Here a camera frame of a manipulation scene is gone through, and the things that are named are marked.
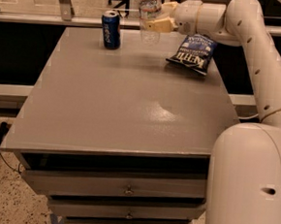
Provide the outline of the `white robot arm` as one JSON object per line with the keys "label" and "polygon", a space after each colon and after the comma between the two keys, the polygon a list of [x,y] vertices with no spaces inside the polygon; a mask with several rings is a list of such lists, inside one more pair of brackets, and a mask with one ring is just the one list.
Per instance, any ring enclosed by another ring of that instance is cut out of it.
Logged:
{"label": "white robot arm", "polygon": [[209,160],[205,224],[281,224],[281,56],[258,0],[167,2],[156,32],[205,34],[242,46],[260,117],[226,129]]}

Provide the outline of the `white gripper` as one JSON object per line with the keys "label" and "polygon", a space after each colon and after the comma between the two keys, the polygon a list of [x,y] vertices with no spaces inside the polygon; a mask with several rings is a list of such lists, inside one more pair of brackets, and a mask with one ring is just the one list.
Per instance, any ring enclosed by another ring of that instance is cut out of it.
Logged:
{"label": "white gripper", "polygon": [[162,5],[161,11],[169,16],[148,20],[144,23],[144,27],[148,31],[157,33],[171,33],[177,28],[180,34],[194,35],[197,32],[196,23],[202,4],[201,0],[186,0],[179,4],[178,2],[166,2]]}

